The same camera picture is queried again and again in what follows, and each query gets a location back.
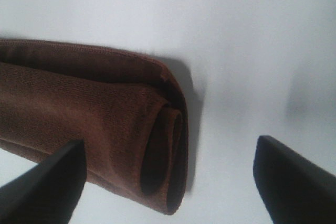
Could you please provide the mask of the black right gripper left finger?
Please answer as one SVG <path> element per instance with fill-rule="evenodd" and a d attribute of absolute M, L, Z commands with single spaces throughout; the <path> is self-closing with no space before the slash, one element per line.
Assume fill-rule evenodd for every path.
<path fill-rule="evenodd" d="M 84 142 L 70 141 L 1 187 L 1 223 L 69 223 L 86 179 Z"/>

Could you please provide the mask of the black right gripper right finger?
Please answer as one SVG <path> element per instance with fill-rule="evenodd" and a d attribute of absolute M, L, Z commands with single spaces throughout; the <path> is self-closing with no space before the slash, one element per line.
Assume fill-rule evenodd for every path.
<path fill-rule="evenodd" d="M 253 176 L 273 223 L 335 223 L 335 176 L 277 139 L 258 138 Z"/>

